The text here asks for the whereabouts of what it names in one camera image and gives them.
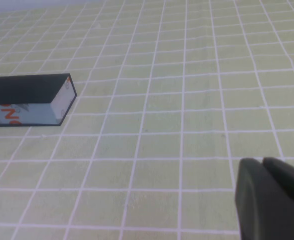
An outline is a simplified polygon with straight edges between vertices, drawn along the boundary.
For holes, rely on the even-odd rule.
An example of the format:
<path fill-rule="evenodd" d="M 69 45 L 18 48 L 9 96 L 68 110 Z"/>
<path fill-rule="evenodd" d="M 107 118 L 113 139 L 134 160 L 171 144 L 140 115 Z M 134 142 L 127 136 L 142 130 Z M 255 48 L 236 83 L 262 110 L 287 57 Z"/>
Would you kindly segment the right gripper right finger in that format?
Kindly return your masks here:
<path fill-rule="evenodd" d="M 294 218 L 294 167 L 273 157 L 265 157 L 262 166 L 262 215 Z"/>

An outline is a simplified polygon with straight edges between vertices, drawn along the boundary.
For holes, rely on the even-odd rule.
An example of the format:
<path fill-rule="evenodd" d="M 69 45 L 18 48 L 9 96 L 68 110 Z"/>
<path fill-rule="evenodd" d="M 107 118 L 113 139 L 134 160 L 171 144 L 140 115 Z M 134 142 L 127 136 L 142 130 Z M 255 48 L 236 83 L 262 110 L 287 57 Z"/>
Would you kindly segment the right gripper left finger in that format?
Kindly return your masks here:
<path fill-rule="evenodd" d="M 294 240 L 294 218 L 262 215 L 262 162 L 243 158 L 239 162 L 235 205 L 242 240 Z"/>

